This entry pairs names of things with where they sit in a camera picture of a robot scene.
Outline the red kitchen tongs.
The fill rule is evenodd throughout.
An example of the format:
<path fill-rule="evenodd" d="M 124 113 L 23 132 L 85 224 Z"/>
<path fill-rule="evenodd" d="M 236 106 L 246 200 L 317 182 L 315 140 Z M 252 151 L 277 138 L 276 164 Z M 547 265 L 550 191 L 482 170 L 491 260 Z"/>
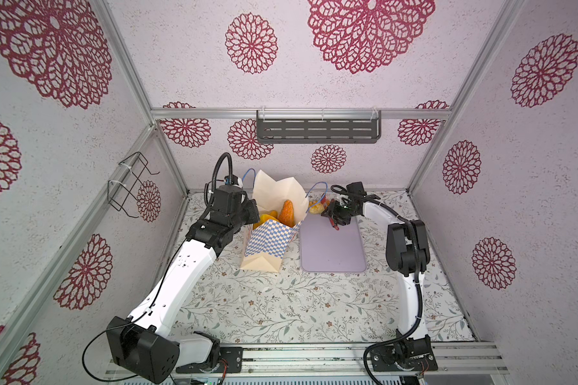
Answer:
<path fill-rule="evenodd" d="M 334 209 L 336 208 L 337 200 L 335 198 L 329 199 L 327 196 L 324 196 L 321 202 L 324 210 L 320 214 L 322 217 L 327 218 L 330 222 L 330 225 L 333 229 L 338 230 L 339 226 L 337 224 L 337 220 L 335 219 Z"/>

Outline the twisted light bread roll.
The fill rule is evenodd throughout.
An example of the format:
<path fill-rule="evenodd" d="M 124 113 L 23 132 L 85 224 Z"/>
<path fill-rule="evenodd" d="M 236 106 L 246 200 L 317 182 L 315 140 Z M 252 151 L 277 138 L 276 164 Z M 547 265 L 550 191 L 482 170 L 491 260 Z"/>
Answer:
<path fill-rule="evenodd" d="M 309 213 L 313 215 L 321 215 L 326 210 L 326 206 L 323 203 L 317 203 L 309 208 Z"/>

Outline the striped swirl bread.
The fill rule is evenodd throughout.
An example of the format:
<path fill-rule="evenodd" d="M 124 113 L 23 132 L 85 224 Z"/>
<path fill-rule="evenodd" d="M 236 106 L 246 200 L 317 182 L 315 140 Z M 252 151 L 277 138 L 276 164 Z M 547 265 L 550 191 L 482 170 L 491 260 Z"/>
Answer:
<path fill-rule="evenodd" d="M 258 227 L 262 226 L 267 221 L 279 221 L 278 216 L 279 216 L 279 214 L 275 210 L 272 210 L 269 213 L 263 213 L 260 215 L 259 221 L 255 224 L 253 224 L 252 228 L 257 229 Z"/>

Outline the blue checkered paper bag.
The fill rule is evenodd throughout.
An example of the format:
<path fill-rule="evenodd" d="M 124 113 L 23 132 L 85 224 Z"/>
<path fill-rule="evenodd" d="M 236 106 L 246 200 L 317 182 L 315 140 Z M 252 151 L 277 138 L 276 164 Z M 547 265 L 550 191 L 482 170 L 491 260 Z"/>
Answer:
<path fill-rule="evenodd" d="M 308 216 L 309 208 L 321 203 L 327 190 L 312 200 L 310 192 L 293 177 L 276 181 L 264 171 L 256 173 L 252 198 L 256 200 L 259 216 L 275 210 L 280 213 L 284 202 L 291 200 L 294 205 L 295 226 L 290 228 L 279 221 L 267 221 L 257 229 L 248 227 L 241 270 L 252 270 L 268 273 L 279 273 L 284 262 L 284 255 L 290 242 L 298 235 L 300 225 Z"/>

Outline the long orange bread loaf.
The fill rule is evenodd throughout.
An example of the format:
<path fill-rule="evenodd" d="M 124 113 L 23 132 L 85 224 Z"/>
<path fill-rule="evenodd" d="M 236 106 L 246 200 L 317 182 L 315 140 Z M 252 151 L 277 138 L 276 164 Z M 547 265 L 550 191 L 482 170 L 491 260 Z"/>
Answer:
<path fill-rule="evenodd" d="M 287 227 L 294 227 L 295 226 L 295 212 L 294 212 L 294 205 L 291 200 L 286 200 L 284 205 L 279 213 L 278 220 L 280 223 Z"/>

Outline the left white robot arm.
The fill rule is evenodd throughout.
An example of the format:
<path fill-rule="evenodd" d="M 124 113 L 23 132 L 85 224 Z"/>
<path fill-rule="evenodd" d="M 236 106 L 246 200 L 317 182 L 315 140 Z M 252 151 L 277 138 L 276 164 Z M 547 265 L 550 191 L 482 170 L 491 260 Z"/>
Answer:
<path fill-rule="evenodd" d="M 169 268 L 127 318 L 114 317 L 106 329 L 113 362 L 154 384 L 163 383 L 175 367 L 202 364 L 214 369 L 220 341 L 194 332 L 170 339 L 182 304 L 234 235 L 259 220 L 255 201 L 236 184 L 215 188 L 203 215 L 189 228 Z"/>

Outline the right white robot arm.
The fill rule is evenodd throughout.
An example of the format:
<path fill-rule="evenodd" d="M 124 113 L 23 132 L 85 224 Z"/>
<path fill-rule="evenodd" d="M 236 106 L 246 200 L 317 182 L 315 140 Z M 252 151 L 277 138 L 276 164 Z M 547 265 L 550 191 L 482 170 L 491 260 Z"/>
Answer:
<path fill-rule="evenodd" d="M 386 229 L 385 260 L 397 275 L 401 289 L 401 319 L 396 336 L 375 343 L 364 351 L 367 359 L 376 349 L 390 347 L 397 360 L 403 362 L 430 353 L 431 339 L 423 321 L 423 281 L 430 263 L 430 247 L 421 220 L 409 220 L 381 201 L 376 194 L 368 194 L 361 182 L 343 187 L 331 186 L 332 192 L 342 196 L 333 199 L 322 215 L 336 228 L 348 225 L 354 217 L 363 216 Z"/>

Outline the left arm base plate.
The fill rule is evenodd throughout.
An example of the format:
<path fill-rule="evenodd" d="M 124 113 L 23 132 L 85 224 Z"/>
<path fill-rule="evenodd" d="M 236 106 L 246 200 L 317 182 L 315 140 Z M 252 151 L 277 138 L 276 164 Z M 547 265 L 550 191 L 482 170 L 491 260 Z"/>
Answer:
<path fill-rule="evenodd" d="M 216 364 L 188 364 L 177 367 L 178 374 L 237 374 L 242 371 L 244 349 L 241 346 L 221 346 Z"/>

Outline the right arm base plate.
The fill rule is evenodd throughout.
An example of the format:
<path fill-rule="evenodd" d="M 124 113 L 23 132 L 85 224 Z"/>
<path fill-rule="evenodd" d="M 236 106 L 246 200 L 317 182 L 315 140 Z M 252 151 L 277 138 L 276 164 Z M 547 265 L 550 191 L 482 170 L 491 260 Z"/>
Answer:
<path fill-rule="evenodd" d="M 436 372 L 431 338 L 407 338 L 394 344 L 375 347 L 371 351 L 372 368 L 376 372 Z"/>

